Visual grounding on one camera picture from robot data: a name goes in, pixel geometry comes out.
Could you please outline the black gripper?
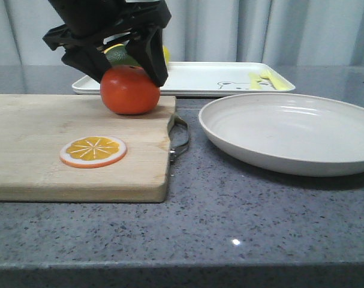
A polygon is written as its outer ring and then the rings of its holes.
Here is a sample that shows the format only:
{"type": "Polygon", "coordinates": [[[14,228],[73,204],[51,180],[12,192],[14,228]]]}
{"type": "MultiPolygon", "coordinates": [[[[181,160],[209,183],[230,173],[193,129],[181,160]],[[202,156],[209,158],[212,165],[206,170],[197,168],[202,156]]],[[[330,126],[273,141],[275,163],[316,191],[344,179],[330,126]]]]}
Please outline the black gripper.
{"type": "Polygon", "coordinates": [[[171,19],[165,1],[50,1],[64,21],[50,29],[43,41],[52,49],[66,49],[62,62],[98,83],[110,69],[105,54],[88,44],[102,44],[117,35],[127,41],[128,54],[145,70],[151,81],[162,87],[167,78],[163,52],[163,29],[171,19]]]}

